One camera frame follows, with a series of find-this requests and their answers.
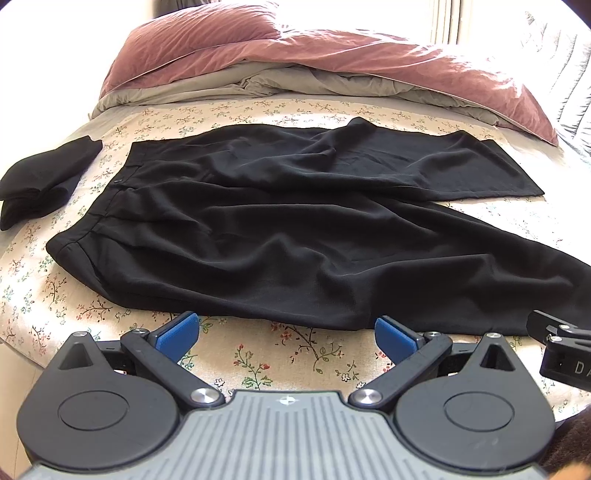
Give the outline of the black pants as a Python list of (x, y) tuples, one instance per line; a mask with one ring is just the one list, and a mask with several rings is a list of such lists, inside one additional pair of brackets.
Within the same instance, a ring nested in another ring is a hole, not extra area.
[(131, 309), (359, 330), (522, 335), (542, 310), (590, 322), (578, 259), (454, 211), (540, 187), (496, 142), (379, 127), (231, 125), (136, 142), (46, 246)]

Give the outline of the floral bed sheet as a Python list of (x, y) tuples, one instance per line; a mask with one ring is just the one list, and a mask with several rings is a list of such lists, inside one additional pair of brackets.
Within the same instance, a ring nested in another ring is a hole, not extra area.
[[(182, 138), (225, 125), (264, 123), (337, 128), (362, 117), (402, 131), (443, 135), (459, 130), (502, 146), (542, 188), (535, 199), (464, 201), (459, 212), (498, 228), (590, 258), (590, 160), (562, 144), (496, 128), (443, 109), (403, 100), (276, 95), (266, 99), (195, 101), (116, 107), (80, 129), (103, 148), (68, 204), (1, 236), (1, 337), (20, 354), (46, 365), (74, 331), (97, 340), (135, 328), (153, 329), (162, 312), (119, 307), (80, 284), (46, 251), (72, 226), (123, 166), (136, 141)], [(181, 365), (225, 395), (238, 389), (349, 393), (392, 367), (370, 330), (329, 331), (266, 320), (202, 315), (200, 335)]]

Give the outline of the folded black garment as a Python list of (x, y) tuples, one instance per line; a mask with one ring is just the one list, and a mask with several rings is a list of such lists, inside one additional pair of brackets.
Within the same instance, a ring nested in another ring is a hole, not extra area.
[(1, 230), (63, 207), (102, 148), (86, 135), (12, 165), (1, 178)]

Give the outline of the grey quilted headboard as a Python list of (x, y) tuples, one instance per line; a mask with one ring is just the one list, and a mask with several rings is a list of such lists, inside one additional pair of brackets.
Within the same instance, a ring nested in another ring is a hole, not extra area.
[(507, 54), (561, 140), (590, 157), (590, 28), (570, 11), (529, 12)]

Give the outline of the pink and grey duvet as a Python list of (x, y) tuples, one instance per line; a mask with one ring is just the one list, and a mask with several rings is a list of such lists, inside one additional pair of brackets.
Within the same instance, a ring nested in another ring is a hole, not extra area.
[(290, 29), (261, 4), (186, 8), (135, 28), (92, 114), (281, 92), (405, 98), (558, 143), (526, 86), (488, 65), (393, 35)]

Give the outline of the beige curtain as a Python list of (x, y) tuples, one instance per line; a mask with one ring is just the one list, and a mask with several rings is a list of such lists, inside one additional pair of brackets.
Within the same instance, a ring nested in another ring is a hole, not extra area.
[(464, 0), (436, 0), (432, 40), (436, 44), (457, 45), (461, 37)]

